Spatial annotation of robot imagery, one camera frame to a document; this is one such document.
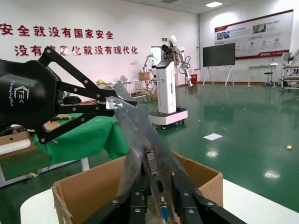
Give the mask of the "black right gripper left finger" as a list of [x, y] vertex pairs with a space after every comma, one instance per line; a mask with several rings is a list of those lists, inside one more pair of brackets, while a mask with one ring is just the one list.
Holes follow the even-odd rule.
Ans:
[[84, 224], [144, 224], [148, 189], [140, 184], [114, 198], [83, 221]]

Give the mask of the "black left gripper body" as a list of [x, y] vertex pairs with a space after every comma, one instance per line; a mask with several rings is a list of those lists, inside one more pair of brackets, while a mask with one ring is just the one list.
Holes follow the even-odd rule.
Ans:
[[0, 62], [0, 124], [37, 129], [56, 115], [59, 78], [39, 61]]

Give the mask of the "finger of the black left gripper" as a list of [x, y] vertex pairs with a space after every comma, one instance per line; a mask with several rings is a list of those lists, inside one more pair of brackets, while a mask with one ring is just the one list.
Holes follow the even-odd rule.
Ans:
[[81, 116], [51, 130], [47, 131], [44, 126], [36, 128], [36, 134], [41, 144], [46, 144], [56, 137], [59, 137], [76, 127], [90, 121], [97, 116], [114, 116], [112, 110], [107, 110], [105, 104], [84, 104], [84, 105], [61, 105], [55, 108], [55, 115], [81, 113]]
[[38, 59], [38, 62], [48, 70], [50, 70], [50, 63], [54, 62], [58, 64], [61, 68], [63, 68], [66, 72], [68, 72], [72, 77], [74, 77], [83, 85], [83, 87], [80, 87], [63, 82], [55, 72], [50, 70], [50, 73], [57, 77], [57, 89], [59, 90], [75, 93], [80, 96], [89, 97], [101, 102], [104, 102], [107, 97], [118, 97], [133, 106], [137, 105], [137, 102], [134, 99], [124, 99], [120, 95], [118, 95], [115, 90], [100, 89], [87, 76], [85, 76], [81, 71], [79, 71], [76, 67], [74, 67], [71, 63], [69, 63], [66, 59], [64, 59], [50, 47], [46, 47], [44, 49], [42, 56]]

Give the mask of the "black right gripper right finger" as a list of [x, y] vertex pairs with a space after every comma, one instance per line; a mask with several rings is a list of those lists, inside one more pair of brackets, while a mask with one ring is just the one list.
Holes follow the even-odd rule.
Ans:
[[245, 223], [215, 202], [203, 197], [188, 185], [172, 185], [175, 212], [182, 224], [243, 224]]

